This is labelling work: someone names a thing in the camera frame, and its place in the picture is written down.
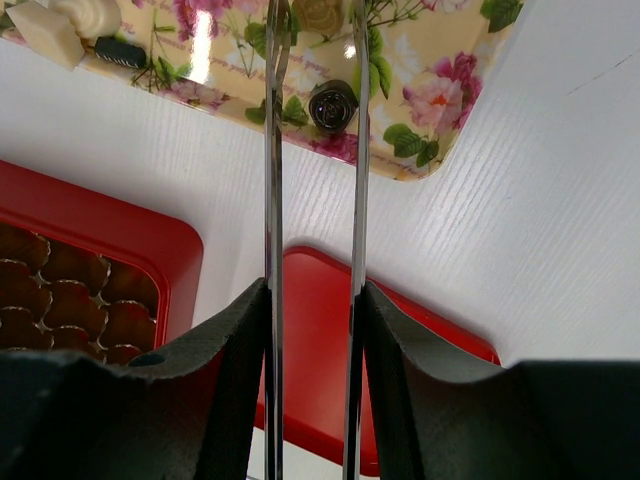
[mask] red box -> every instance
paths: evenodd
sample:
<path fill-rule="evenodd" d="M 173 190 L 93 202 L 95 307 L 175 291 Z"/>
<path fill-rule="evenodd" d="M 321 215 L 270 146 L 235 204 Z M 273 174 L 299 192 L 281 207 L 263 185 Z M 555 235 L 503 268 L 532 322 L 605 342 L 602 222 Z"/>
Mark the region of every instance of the red box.
<path fill-rule="evenodd" d="M 0 222 L 146 273 L 158 289 L 156 347 L 191 328 L 203 246 L 184 222 L 2 161 Z"/>
<path fill-rule="evenodd" d="M 285 252 L 282 269 L 284 439 L 341 465 L 351 268 L 313 248 L 300 246 Z M 500 364 L 498 354 L 485 340 L 393 290 L 378 286 L 400 310 L 432 332 L 468 353 Z M 264 428 L 264 406 L 263 372 L 254 423 L 258 428 Z M 360 472 L 378 477 L 366 375 L 361 426 Z"/>

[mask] green leaf pattern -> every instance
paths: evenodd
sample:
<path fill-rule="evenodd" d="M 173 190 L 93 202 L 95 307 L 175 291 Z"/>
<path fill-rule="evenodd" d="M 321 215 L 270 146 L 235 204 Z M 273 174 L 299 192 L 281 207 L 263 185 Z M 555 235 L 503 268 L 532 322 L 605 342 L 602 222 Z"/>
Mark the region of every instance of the green leaf pattern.
<path fill-rule="evenodd" d="M 185 63 L 184 65 L 176 69 L 176 76 L 180 78 L 188 78 L 189 75 L 191 75 L 192 68 L 193 68 L 193 65 L 191 65 L 190 63 Z"/>
<path fill-rule="evenodd" d="M 176 80 L 176 71 L 173 66 L 163 57 L 156 60 L 156 71 L 160 76 L 160 80 L 166 85 L 171 85 Z"/>
<path fill-rule="evenodd" d="M 480 14 L 489 20 L 489 33 L 496 33 L 513 24 L 522 7 L 523 0 L 484 0 Z"/>
<path fill-rule="evenodd" d="M 383 140 L 393 146 L 393 154 L 397 158 L 415 157 L 417 168 L 427 166 L 440 153 L 440 144 L 437 140 L 429 140 L 426 136 L 421 137 L 404 123 L 396 123 L 388 127 L 384 132 Z"/>
<path fill-rule="evenodd" d="M 27 0 L 13 0 L 10 2 L 4 2 L 4 7 L 2 8 L 2 10 L 0 10 L 0 35 L 2 35 L 2 32 L 4 32 L 5 30 L 15 27 L 15 25 L 11 21 L 11 18 L 9 18 L 9 14 L 7 14 L 7 8 L 13 7 L 15 5 L 20 5 L 21 3 L 24 3 L 26 1 Z"/>
<path fill-rule="evenodd" d="M 244 29 L 245 41 L 253 47 L 258 55 L 267 58 L 267 26 L 249 23 Z"/>
<path fill-rule="evenodd" d="M 295 47 L 298 44 L 298 33 L 302 26 L 300 25 L 300 19 L 296 16 L 295 11 L 291 11 L 291 46 Z"/>
<path fill-rule="evenodd" d="M 393 72 L 389 62 L 381 56 L 384 48 L 382 33 L 377 27 L 369 27 L 367 35 L 369 44 L 369 95 L 373 98 L 378 91 L 382 90 L 382 94 L 388 99 Z M 360 65 L 356 65 L 354 69 L 351 86 L 355 94 L 359 95 Z"/>
<path fill-rule="evenodd" d="M 294 127 L 304 127 L 309 123 L 309 115 L 304 111 L 302 102 L 295 95 L 285 105 L 282 111 L 282 121 Z"/>
<path fill-rule="evenodd" d="M 176 31 L 176 27 L 173 25 L 169 25 L 166 27 L 156 27 L 156 32 L 158 33 L 173 33 Z"/>
<path fill-rule="evenodd" d="M 244 116 L 247 117 L 251 123 L 256 125 L 264 125 L 264 121 L 267 118 L 267 110 L 265 101 L 263 100 L 258 108 L 247 108 L 244 111 Z"/>
<path fill-rule="evenodd" d="M 125 37 L 124 33 L 122 33 L 122 32 L 117 32 L 113 36 L 113 39 L 119 41 L 120 43 L 127 43 L 127 37 Z"/>

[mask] white wood grain surface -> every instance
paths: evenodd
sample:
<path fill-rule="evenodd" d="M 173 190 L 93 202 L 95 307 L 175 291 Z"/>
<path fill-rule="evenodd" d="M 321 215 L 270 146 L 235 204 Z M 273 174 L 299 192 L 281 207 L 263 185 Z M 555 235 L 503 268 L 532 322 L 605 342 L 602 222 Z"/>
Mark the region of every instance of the white wood grain surface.
<path fill-rule="evenodd" d="M 446 165 L 372 177 L 370 271 L 506 363 L 640 358 L 640 3 L 526 13 Z M 0 158 L 193 225 L 196 322 L 262 272 L 258 133 L 1 42 Z M 348 258 L 354 178 L 286 147 L 287 243 Z"/>

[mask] chrome bar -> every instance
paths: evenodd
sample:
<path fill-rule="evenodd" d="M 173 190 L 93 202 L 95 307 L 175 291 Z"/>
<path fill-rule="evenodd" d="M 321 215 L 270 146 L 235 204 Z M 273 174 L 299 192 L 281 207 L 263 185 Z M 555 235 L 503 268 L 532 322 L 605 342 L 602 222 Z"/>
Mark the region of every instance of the chrome bar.
<path fill-rule="evenodd" d="M 353 30 L 358 65 L 360 98 L 358 111 L 358 163 L 351 254 L 351 311 L 345 405 L 343 480 L 360 478 L 360 417 L 362 410 L 363 325 L 362 294 L 366 280 L 367 198 L 369 189 L 369 46 L 366 0 L 353 0 Z"/>
<path fill-rule="evenodd" d="M 267 13 L 265 98 L 265 277 L 271 329 L 265 353 L 265 480 L 282 480 L 282 84 L 291 47 L 287 0 L 270 0 Z"/>

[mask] pink rose pattern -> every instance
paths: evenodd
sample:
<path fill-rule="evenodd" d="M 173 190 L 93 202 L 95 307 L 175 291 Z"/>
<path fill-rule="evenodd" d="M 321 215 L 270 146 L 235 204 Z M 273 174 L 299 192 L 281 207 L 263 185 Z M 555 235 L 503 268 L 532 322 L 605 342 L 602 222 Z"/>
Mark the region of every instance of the pink rose pattern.
<path fill-rule="evenodd" d="M 215 114 L 218 108 L 230 99 L 220 90 L 205 87 L 189 80 L 174 82 L 171 84 L 171 88 L 158 92 L 158 94 L 211 114 Z"/>
<path fill-rule="evenodd" d="M 289 143 L 299 147 L 306 147 L 309 144 L 309 136 L 300 130 L 288 130 L 283 132 L 282 135 Z"/>
<path fill-rule="evenodd" d="M 309 145 L 316 153 L 339 158 L 350 165 L 355 165 L 358 161 L 358 136 L 352 133 L 321 137 L 311 140 Z"/>
<path fill-rule="evenodd" d="M 0 31 L 0 38 L 9 40 L 10 42 L 20 45 L 22 47 L 27 46 L 27 42 L 24 40 L 24 38 L 22 38 L 22 35 L 20 35 L 20 32 L 18 32 L 18 30 L 16 30 L 15 28 L 9 28 L 4 32 Z"/>
<path fill-rule="evenodd" d="M 173 0 L 173 11 L 180 24 L 178 38 L 180 41 L 188 40 L 195 34 L 198 23 L 198 15 L 206 12 L 213 20 L 211 36 L 218 36 L 218 22 L 225 11 L 231 8 L 232 0 Z"/>
<path fill-rule="evenodd" d="M 483 87 L 482 77 L 474 73 L 477 63 L 474 55 L 463 52 L 453 62 L 444 57 L 428 70 L 438 78 L 415 89 L 405 86 L 402 94 L 412 122 L 436 133 L 464 127 Z"/>

